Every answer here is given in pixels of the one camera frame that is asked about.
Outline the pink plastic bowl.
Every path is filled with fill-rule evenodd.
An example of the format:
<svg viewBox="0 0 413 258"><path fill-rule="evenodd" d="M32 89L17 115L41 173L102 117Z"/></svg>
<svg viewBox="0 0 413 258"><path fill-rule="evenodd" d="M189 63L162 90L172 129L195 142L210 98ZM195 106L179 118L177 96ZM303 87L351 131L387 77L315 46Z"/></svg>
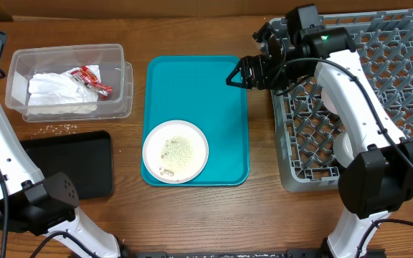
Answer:
<svg viewBox="0 0 413 258"><path fill-rule="evenodd" d="M321 91L322 101L328 111L334 115L339 114L340 102L338 100L338 93L331 88L323 88Z"/></svg>

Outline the white napkin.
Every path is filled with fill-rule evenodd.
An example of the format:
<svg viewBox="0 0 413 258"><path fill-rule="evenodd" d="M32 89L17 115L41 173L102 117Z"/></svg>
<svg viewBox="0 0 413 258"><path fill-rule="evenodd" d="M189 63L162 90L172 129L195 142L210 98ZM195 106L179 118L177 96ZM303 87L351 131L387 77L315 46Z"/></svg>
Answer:
<svg viewBox="0 0 413 258"><path fill-rule="evenodd" d="M81 82L73 77L72 72L78 69L79 67L72 68L71 70L63 72L63 75L66 75L73 81L76 86L75 91L77 93L77 97L75 99L76 101L82 103L82 105L79 106L75 112L82 114L92 113L97 109L97 105L95 103L98 101L98 94L84 86Z"/></svg>
<svg viewBox="0 0 413 258"><path fill-rule="evenodd" d="M76 86L63 74L35 74L29 81L27 115L76 113Z"/></svg>

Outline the red snack wrapper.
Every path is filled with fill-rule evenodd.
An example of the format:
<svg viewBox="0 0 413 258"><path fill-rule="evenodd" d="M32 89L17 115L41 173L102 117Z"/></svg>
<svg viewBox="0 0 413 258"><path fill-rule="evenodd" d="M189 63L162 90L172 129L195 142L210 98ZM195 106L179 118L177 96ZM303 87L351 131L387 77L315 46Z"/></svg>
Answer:
<svg viewBox="0 0 413 258"><path fill-rule="evenodd" d="M101 83L92 70L86 66L81 66L71 71L70 75L74 82L97 93L102 100L107 99L109 94L113 91L111 86Z"/></svg>

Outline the large white plate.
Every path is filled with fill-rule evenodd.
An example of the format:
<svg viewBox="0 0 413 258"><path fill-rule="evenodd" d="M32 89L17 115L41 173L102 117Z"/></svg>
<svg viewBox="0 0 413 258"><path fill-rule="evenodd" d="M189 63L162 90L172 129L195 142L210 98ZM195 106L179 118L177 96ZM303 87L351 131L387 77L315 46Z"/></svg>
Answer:
<svg viewBox="0 0 413 258"><path fill-rule="evenodd" d="M186 183L204 169L209 157L206 136L194 124L170 120L157 125L143 142L143 164L167 184Z"/></svg>

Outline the grey small saucer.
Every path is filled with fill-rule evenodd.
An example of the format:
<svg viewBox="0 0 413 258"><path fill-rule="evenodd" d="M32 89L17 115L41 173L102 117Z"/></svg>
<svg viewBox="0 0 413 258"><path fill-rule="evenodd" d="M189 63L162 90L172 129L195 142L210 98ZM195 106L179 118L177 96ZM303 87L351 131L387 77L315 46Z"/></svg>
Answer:
<svg viewBox="0 0 413 258"><path fill-rule="evenodd" d="M338 134L335 138L333 142L333 154L335 155L338 163L344 168L347 168L353 161L353 150L346 132Z"/></svg>

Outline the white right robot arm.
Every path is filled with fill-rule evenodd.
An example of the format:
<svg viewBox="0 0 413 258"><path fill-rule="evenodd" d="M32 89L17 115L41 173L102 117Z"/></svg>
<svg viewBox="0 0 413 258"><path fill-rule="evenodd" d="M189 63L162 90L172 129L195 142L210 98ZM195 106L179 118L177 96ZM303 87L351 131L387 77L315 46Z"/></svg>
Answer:
<svg viewBox="0 0 413 258"><path fill-rule="evenodd" d="M344 126L335 150L342 171L338 192L344 205L336 225L317 249L293 249L288 257L384 257L368 250L376 230L413 198L413 140L405 138L374 94L351 35L329 29L314 4L298 6L285 17L289 41L264 24L253 38L257 56L239 60L232 74L244 89L289 92L303 80L316 79L329 99L329 110Z"/></svg>

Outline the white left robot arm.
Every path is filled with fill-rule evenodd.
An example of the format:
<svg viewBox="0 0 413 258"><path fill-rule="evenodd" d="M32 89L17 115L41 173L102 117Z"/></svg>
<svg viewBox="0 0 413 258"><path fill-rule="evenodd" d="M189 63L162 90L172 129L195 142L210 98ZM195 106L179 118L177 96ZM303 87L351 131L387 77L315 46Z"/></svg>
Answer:
<svg viewBox="0 0 413 258"><path fill-rule="evenodd" d="M6 34L0 32L0 59ZM63 172L48 178L22 148L0 103L0 231L1 257L8 233L43 235L37 256L47 242L59 241L79 257L129 257L114 235L103 231L80 208L79 196Z"/></svg>

